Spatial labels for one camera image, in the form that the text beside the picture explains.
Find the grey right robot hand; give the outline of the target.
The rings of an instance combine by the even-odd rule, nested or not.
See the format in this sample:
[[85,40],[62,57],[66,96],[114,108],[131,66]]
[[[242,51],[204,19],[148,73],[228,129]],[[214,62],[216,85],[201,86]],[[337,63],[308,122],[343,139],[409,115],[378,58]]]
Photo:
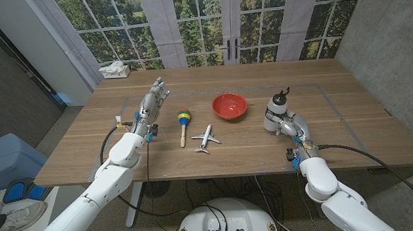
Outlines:
[[274,132],[276,136],[284,134],[292,137],[296,148],[288,148],[286,158],[288,161],[303,162],[308,158],[318,157],[318,147],[313,143],[305,119],[291,110],[277,114],[269,109],[265,112],[264,128]]

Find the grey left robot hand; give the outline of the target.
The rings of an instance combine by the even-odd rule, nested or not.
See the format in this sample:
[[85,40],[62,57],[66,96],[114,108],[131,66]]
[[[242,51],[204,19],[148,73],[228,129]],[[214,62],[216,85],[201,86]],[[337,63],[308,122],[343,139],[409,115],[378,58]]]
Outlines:
[[132,125],[131,132],[144,137],[151,128],[151,125],[157,120],[165,99],[169,96],[170,91],[165,90],[165,82],[158,77],[151,86],[150,91],[144,96],[139,106],[138,117]]

